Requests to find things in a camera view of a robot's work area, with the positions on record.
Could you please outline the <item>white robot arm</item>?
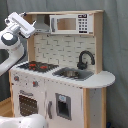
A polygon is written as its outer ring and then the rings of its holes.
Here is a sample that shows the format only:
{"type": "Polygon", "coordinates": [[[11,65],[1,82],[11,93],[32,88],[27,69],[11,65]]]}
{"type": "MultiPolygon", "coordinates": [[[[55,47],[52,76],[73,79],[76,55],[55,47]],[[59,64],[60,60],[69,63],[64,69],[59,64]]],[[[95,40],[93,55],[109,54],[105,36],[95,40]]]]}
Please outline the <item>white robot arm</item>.
{"type": "MultiPolygon", "coordinates": [[[[29,38],[34,34],[34,23],[25,19],[26,13],[11,13],[6,19],[6,28],[0,31],[0,50],[8,52],[9,57],[0,64],[0,76],[12,68],[25,54],[24,47],[18,35],[29,38]]],[[[40,114],[22,117],[0,116],[0,128],[47,128],[45,118],[40,114]]]]}

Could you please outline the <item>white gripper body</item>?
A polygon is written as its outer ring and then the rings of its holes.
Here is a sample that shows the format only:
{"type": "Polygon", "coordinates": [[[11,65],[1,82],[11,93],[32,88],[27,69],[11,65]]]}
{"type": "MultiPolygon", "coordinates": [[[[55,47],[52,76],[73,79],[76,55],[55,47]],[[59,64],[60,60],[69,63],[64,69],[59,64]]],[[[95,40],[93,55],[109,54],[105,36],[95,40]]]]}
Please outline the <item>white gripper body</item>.
{"type": "Polygon", "coordinates": [[[24,18],[23,13],[11,13],[6,19],[7,28],[14,33],[20,32],[25,38],[29,38],[34,34],[35,28],[33,24],[29,24],[24,18]]]}

